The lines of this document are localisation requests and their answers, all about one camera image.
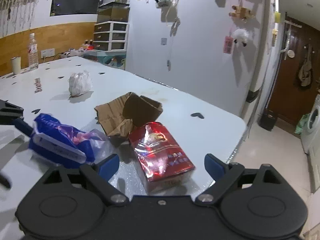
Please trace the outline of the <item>white tumbler cup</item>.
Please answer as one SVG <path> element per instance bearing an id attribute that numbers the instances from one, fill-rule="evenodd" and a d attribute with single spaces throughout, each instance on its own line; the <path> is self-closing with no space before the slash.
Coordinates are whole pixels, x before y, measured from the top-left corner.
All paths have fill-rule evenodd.
<path id="1" fill-rule="evenodd" d="M 21 72 L 21 57 L 13 57 L 11 60 L 12 72 L 14 75 L 20 74 Z"/>

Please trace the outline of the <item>torn brown cardboard box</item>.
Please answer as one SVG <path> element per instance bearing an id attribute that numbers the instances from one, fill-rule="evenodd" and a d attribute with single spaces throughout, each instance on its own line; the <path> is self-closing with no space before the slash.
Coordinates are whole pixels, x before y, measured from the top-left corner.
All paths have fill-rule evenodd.
<path id="1" fill-rule="evenodd" d="M 106 135 L 124 138 L 135 128 L 156 121 L 163 112 L 160 102 L 134 92 L 95 106 L 94 109 Z"/>

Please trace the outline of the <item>white plastic bag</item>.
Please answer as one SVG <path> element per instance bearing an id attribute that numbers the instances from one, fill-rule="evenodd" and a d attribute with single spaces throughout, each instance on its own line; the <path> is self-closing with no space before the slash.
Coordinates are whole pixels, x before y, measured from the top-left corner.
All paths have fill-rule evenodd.
<path id="1" fill-rule="evenodd" d="M 78 97 L 92 90 L 92 80 L 88 71 L 73 73 L 69 77 L 69 93 L 71 97 Z"/>

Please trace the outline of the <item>hanging bag on door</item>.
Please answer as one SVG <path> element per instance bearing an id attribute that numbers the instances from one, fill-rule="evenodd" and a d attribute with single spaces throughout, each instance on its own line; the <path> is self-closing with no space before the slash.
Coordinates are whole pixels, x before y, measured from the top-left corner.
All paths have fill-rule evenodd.
<path id="1" fill-rule="evenodd" d="M 313 69 L 312 69 L 312 52 L 313 48 L 311 44 L 308 44 L 306 46 L 306 49 L 308 50 L 306 52 L 306 55 L 304 57 L 304 61 L 302 66 L 299 69 L 298 72 L 298 81 L 299 81 L 299 87 L 302 90 L 307 90 L 311 87 L 313 82 Z"/>

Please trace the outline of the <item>pink hanging card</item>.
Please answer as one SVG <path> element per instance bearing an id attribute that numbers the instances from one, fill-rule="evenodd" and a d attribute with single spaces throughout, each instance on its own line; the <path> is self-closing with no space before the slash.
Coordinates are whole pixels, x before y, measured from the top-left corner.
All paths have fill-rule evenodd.
<path id="1" fill-rule="evenodd" d="M 225 36 L 225 41 L 223 45 L 223 52 L 225 54 L 231 54 L 233 47 L 233 38 L 231 36 Z"/>

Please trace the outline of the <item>red shiny snack box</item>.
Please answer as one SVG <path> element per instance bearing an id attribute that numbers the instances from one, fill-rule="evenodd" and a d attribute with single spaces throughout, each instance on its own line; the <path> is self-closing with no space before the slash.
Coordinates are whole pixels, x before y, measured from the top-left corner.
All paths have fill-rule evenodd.
<path id="1" fill-rule="evenodd" d="M 129 134 L 135 166 L 148 194 L 188 181 L 195 170 L 184 150 L 160 122 L 148 122 Z"/>

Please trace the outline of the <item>clear plastic water bottle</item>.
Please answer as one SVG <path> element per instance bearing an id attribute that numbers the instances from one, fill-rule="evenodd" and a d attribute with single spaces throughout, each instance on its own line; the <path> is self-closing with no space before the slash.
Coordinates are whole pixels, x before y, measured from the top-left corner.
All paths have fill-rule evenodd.
<path id="1" fill-rule="evenodd" d="M 37 41 L 35 40 L 35 34 L 29 35 L 29 46 L 28 46 L 28 63 L 29 70 L 34 70 L 39 67 L 39 56 L 37 50 Z"/>

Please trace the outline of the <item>glass terrarium tank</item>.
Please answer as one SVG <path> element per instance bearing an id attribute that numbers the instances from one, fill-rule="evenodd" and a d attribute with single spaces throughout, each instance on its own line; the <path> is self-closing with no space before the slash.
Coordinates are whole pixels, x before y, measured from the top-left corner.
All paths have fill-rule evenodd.
<path id="1" fill-rule="evenodd" d="M 100 5 L 97 9 L 97 23 L 107 21 L 127 22 L 129 19 L 129 4 L 109 2 Z"/>

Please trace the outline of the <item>white fluffy sheep toy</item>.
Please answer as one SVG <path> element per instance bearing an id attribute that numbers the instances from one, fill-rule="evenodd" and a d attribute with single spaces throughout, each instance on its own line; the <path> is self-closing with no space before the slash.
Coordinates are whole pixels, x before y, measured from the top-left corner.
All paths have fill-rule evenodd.
<path id="1" fill-rule="evenodd" d="M 233 38 L 233 42 L 235 44 L 242 44 L 244 47 L 247 46 L 249 39 L 249 32 L 246 29 L 236 29 L 231 37 Z"/>

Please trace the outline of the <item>white drawer storage unit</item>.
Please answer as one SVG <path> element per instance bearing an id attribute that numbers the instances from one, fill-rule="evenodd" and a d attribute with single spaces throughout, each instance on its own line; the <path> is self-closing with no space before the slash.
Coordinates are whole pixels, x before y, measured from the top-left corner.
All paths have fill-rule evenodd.
<path id="1" fill-rule="evenodd" d="M 93 46 L 96 50 L 125 52 L 129 24 L 127 22 L 106 21 L 94 25 Z"/>

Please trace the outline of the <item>black bin by door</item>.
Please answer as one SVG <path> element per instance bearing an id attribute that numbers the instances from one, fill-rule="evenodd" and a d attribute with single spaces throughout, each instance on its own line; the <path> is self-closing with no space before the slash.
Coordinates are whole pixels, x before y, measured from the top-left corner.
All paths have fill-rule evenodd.
<path id="1" fill-rule="evenodd" d="M 277 121 L 277 114 L 272 111 L 266 111 L 259 120 L 259 126 L 267 131 L 272 131 Z"/>

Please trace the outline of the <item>white refrigerator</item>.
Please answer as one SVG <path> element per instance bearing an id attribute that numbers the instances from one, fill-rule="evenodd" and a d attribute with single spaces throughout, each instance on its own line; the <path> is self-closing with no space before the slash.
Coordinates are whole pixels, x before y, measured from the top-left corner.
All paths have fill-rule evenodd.
<path id="1" fill-rule="evenodd" d="M 246 123 L 247 128 L 251 128 L 259 113 L 259 103 L 261 101 L 266 72 L 273 48 L 273 30 L 277 26 L 274 13 L 278 11 L 278 8 L 278 0 L 264 1 L 264 16 L 258 57 L 252 77 L 252 82 L 247 94 L 247 99 L 242 111 L 242 119 Z"/>

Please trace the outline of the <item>dark brown entrance door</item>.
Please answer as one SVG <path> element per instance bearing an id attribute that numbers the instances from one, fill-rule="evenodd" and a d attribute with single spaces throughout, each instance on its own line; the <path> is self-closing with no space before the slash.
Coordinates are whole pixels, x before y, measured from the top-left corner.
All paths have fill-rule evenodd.
<path id="1" fill-rule="evenodd" d="M 310 113 L 319 89 L 319 30 L 294 18 L 286 19 L 301 28 L 291 27 L 289 50 L 295 56 L 285 57 L 281 53 L 267 109 L 279 119 L 296 126 L 304 114 Z M 310 56 L 312 66 L 311 83 L 303 87 L 298 74 L 307 56 Z"/>

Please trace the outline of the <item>blue purple plastic package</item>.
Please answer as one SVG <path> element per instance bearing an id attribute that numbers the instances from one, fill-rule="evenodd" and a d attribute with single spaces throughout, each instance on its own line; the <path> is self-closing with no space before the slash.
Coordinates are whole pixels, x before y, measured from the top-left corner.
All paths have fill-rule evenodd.
<path id="1" fill-rule="evenodd" d="M 115 147 L 101 131 L 81 131 L 41 113 L 33 121 L 29 148 L 48 161 L 66 168 L 97 164 L 110 156 Z"/>

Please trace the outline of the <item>white front-load washing machine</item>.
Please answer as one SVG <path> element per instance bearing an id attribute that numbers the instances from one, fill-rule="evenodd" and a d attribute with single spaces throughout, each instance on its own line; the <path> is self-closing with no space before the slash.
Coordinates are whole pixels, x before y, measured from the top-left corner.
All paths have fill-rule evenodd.
<path id="1" fill-rule="evenodd" d="M 316 96 L 312 110 L 300 135 L 303 150 L 306 154 L 319 131 L 319 94 Z"/>

